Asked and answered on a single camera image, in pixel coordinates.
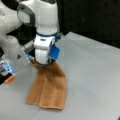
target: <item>white table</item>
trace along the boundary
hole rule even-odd
[[[28,66],[11,84],[0,86],[0,120],[118,120],[120,50],[71,32],[58,45],[58,62],[67,75],[65,109],[25,103],[36,75]]]

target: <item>white tabletop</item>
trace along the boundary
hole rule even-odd
[[[63,111],[25,103],[36,70],[25,67],[11,84],[0,86],[0,120],[118,120],[120,50],[69,33],[58,42],[58,63],[67,76]]]

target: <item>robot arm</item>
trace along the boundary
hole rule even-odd
[[[27,60],[21,50],[18,40],[7,35],[21,26],[17,12],[6,7],[0,0],[0,47],[4,51],[4,60],[11,62],[14,72],[19,71]]]
[[[39,64],[52,64],[58,57],[55,46],[58,34],[58,11],[55,0],[29,0],[18,6],[19,20],[36,27],[34,39],[35,60]]]

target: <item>cloth fold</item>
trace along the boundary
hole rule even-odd
[[[66,98],[66,76],[57,63],[40,66],[31,61],[37,69],[36,78],[26,97],[26,103],[42,108],[64,109]]]

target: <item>background wall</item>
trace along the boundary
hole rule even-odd
[[[60,26],[64,34],[73,31],[120,48],[119,0],[64,0],[61,2],[63,23]]]

